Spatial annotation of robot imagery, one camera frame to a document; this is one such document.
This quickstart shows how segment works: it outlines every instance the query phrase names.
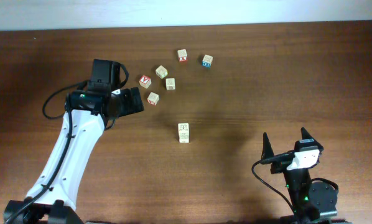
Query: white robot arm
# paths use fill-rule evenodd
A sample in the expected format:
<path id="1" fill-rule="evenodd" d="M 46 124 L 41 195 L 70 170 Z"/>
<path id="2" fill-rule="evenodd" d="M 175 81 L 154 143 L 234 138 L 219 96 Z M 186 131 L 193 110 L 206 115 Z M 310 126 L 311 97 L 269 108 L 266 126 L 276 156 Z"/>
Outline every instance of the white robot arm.
<path id="1" fill-rule="evenodd" d="M 126 75 L 119 78 L 120 68 Z M 28 191 L 24 201 L 9 201 L 5 224 L 32 224 L 48 215 L 48 224 L 82 224 L 76 215 L 78 187 L 89 156 L 104 130 L 113 127 L 121 116 L 144 110 L 138 88 L 119 90 L 128 80 L 128 71 L 118 62 L 93 61 L 92 78 L 52 94 L 42 111 L 48 119 L 63 117 L 56 145 L 41 175 Z M 57 93 L 78 87 L 66 98 L 66 113 L 50 117 L 45 113 L 48 101 Z"/>
<path id="2" fill-rule="evenodd" d="M 73 134 L 70 146 L 62 167 L 54 179 L 50 189 L 36 203 L 53 205 L 56 200 L 62 200 L 65 206 L 76 209 L 77 192 L 86 163 L 96 142 L 105 130 L 105 124 L 100 114 L 92 115 L 89 111 L 73 110 Z M 48 163 L 34 186 L 26 197 L 35 197 L 51 178 L 60 156 L 63 153 L 68 134 L 68 113 L 64 114 L 63 125 L 59 138 L 49 157 Z"/>

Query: wooden table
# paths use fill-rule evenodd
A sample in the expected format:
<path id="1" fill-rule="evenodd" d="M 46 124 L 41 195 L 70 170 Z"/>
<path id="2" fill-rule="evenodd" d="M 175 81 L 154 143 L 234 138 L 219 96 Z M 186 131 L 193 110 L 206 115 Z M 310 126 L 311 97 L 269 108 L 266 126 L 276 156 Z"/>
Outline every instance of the wooden table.
<path id="1" fill-rule="evenodd" d="M 187 49 L 188 63 L 176 51 Z M 213 56 L 211 69 L 202 55 Z M 94 58 L 124 63 L 145 111 L 102 135 L 78 191 L 83 220 L 253 222 L 290 215 L 251 173 L 267 132 L 276 154 L 304 126 L 325 150 L 312 177 L 340 186 L 338 212 L 372 223 L 372 21 L 0 32 L 0 222 L 42 172 L 61 120 L 45 99 L 89 79 Z M 167 91 L 154 70 L 175 78 Z M 147 104 L 153 91 L 157 106 Z M 65 94 L 47 110 L 63 112 Z M 190 124 L 180 144 L 177 123 Z M 269 166 L 257 173 L 287 193 Z"/>

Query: toy block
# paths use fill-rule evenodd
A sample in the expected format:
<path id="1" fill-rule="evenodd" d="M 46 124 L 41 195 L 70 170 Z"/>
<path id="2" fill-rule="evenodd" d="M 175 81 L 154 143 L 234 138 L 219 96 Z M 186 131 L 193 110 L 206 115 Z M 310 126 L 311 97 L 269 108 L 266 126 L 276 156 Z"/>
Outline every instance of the toy block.
<path id="1" fill-rule="evenodd" d="M 151 79 L 143 75 L 142 78 L 139 80 L 139 84 L 141 84 L 141 86 L 143 86 L 144 88 L 148 88 L 151 84 Z"/>
<path id="2" fill-rule="evenodd" d="M 174 78 L 165 79 L 165 85 L 167 87 L 167 90 L 174 90 L 175 89 L 175 79 Z"/>
<path id="3" fill-rule="evenodd" d="M 147 97 L 147 102 L 155 106 L 157 105 L 159 99 L 160 99 L 160 96 L 158 94 L 150 93 L 149 97 Z"/>
<path id="4" fill-rule="evenodd" d="M 178 124 L 179 142 L 188 143 L 189 140 L 189 128 L 188 123 Z"/>
<path id="5" fill-rule="evenodd" d="M 178 50 L 178 59 L 179 59 L 179 62 L 187 61 L 186 49 Z"/>
<path id="6" fill-rule="evenodd" d="M 164 68 L 164 66 L 160 65 L 160 67 L 158 67 L 158 68 L 156 69 L 156 74 L 157 74 L 161 79 L 163 79 L 163 78 L 165 78 L 165 77 L 168 75 L 168 70 L 166 70 L 166 69 Z"/>
<path id="7" fill-rule="evenodd" d="M 212 64 L 212 59 L 213 59 L 212 56 L 204 55 L 203 66 L 204 67 L 207 67 L 207 68 L 210 68 L 211 67 L 211 64 Z"/>

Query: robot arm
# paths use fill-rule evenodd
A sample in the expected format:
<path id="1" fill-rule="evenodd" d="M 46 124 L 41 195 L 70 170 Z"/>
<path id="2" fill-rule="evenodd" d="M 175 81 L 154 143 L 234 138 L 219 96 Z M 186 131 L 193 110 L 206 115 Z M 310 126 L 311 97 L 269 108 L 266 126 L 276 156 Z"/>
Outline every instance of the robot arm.
<path id="1" fill-rule="evenodd" d="M 301 128 L 302 140 L 296 141 L 294 150 L 274 155 L 267 134 L 263 135 L 263 151 L 260 161 L 253 168 L 253 174 L 266 186 L 278 193 L 289 204 L 294 215 L 282 217 L 281 223 L 311 224 L 335 223 L 331 220 L 337 215 L 338 185 L 323 178 L 311 179 L 309 169 L 319 164 L 319 157 L 324 150 L 305 128 Z M 271 187 L 254 171 L 257 164 L 271 164 L 271 174 L 283 173 L 291 203 L 286 197 Z M 347 224 L 345 220 L 337 223 Z"/>
<path id="2" fill-rule="evenodd" d="M 65 206 L 76 209 L 77 192 L 86 163 L 96 142 L 103 134 L 105 125 L 100 114 L 92 115 L 89 111 L 73 110 L 73 134 L 67 155 L 50 189 L 36 203 L 53 205 L 56 200 L 62 200 Z M 63 117 L 63 125 L 56 145 L 49 157 L 48 163 L 34 186 L 26 197 L 35 197 L 47 185 L 60 156 L 63 153 L 68 134 L 68 113 Z"/>
<path id="3" fill-rule="evenodd" d="M 123 82 L 120 68 L 126 74 Z M 109 121 L 112 127 L 117 118 L 144 110 L 138 88 L 120 90 L 127 80 L 128 71 L 120 63 L 94 60 L 87 90 L 75 90 L 67 96 L 67 112 L 48 163 L 26 199 L 8 203 L 5 224 L 36 223 L 46 214 L 48 223 L 83 223 L 75 213 L 77 193 L 93 147 Z"/>

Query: black cable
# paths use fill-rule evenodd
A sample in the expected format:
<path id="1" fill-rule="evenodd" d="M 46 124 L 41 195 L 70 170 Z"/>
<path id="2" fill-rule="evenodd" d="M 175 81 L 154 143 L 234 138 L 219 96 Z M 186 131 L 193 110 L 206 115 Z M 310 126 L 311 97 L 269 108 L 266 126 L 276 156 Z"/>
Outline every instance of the black cable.
<path id="1" fill-rule="evenodd" d="M 64 158 L 66 156 L 68 147 L 70 146 L 70 142 L 72 140 L 72 133 L 73 133 L 73 118 L 72 118 L 72 111 L 71 111 L 71 108 L 70 108 L 70 97 L 69 97 L 69 94 L 67 94 L 67 97 L 66 97 L 66 111 L 68 113 L 68 125 L 69 125 L 69 127 L 68 127 L 68 134 L 67 134 L 67 141 L 66 141 L 66 145 L 64 146 L 62 155 L 60 156 L 60 159 L 59 159 L 59 162 L 58 162 L 58 164 L 56 166 L 55 171 L 53 172 L 52 176 L 50 177 L 48 183 L 42 188 L 41 192 L 39 192 L 31 201 L 23 204 L 23 206 L 20 209 L 18 209 L 18 211 L 16 213 L 12 214 L 6 220 L 6 222 L 4 224 L 12 223 L 13 220 L 15 220 L 17 216 L 19 216 L 26 209 L 28 209 L 28 207 L 30 207 L 34 202 L 36 202 L 50 188 L 50 186 L 52 185 L 53 181 L 56 178 L 56 175 L 59 173 L 59 170 L 60 170 L 60 168 L 62 166 L 62 163 L 64 161 Z"/>
<path id="2" fill-rule="evenodd" d="M 111 125 L 105 128 L 105 131 L 110 130 L 116 124 L 116 120 L 112 120 Z"/>
<path id="3" fill-rule="evenodd" d="M 310 180 L 309 185 L 312 184 L 313 181 L 325 182 L 326 184 L 330 184 L 335 190 L 338 190 L 338 184 L 332 182 L 331 180 L 327 180 L 327 179 L 324 179 L 324 178 L 317 177 L 317 178 L 313 178 L 312 180 Z"/>
<path id="4" fill-rule="evenodd" d="M 262 178 L 260 178 L 260 177 L 255 173 L 254 168 L 255 168 L 258 164 L 260 164 L 260 163 L 261 163 L 261 161 L 257 161 L 257 162 L 255 162 L 254 165 L 253 165 L 252 168 L 251 168 L 251 170 L 252 170 L 254 176 L 255 176 L 259 181 L 261 181 L 262 184 L 264 184 L 266 187 L 269 187 L 271 190 L 273 190 L 273 191 L 276 192 L 278 195 L 280 195 L 280 196 L 281 196 L 281 197 L 282 197 L 282 198 L 287 202 L 288 206 L 290 206 L 290 208 L 291 208 L 292 213 L 294 214 L 294 216 L 296 216 L 295 211 L 294 211 L 294 208 L 293 208 L 292 204 L 290 203 L 290 201 L 286 198 L 286 196 L 284 196 L 284 194 L 282 194 L 280 191 L 276 190 L 274 187 L 270 186 L 270 184 L 266 183 L 264 180 L 262 180 Z"/>
<path id="5" fill-rule="evenodd" d="M 62 118 L 64 114 L 61 114 L 59 116 L 49 116 L 47 115 L 47 113 L 45 112 L 45 107 L 47 106 L 47 104 L 49 103 L 49 101 L 54 97 L 56 96 L 57 94 L 59 94 L 60 92 L 62 91 L 65 91 L 65 90 L 68 90 L 68 89 L 71 89 L 71 88 L 74 88 L 74 87 L 78 87 L 79 90 L 82 90 L 84 89 L 84 87 L 86 86 L 86 84 L 88 83 L 88 80 L 85 80 L 85 81 L 82 81 L 80 83 L 76 83 L 76 84 L 73 84 L 73 85 L 70 85 L 70 86 L 67 86 L 67 87 L 64 87 L 64 88 L 61 88 L 59 90 L 57 90 L 56 92 L 52 93 L 48 98 L 47 100 L 45 101 L 44 105 L 42 106 L 42 114 L 44 114 L 44 116 L 48 119 L 59 119 L 59 118 Z"/>
<path id="6" fill-rule="evenodd" d="M 128 72 L 128 70 L 126 70 L 125 65 L 123 65 L 123 64 L 119 64 L 119 66 L 124 70 L 124 73 L 125 73 L 125 80 L 122 81 L 122 82 L 119 84 L 119 87 L 118 87 L 118 88 L 122 88 L 122 87 L 125 86 L 126 82 L 128 81 L 128 78 L 129 78 L 129 72 Z"/>

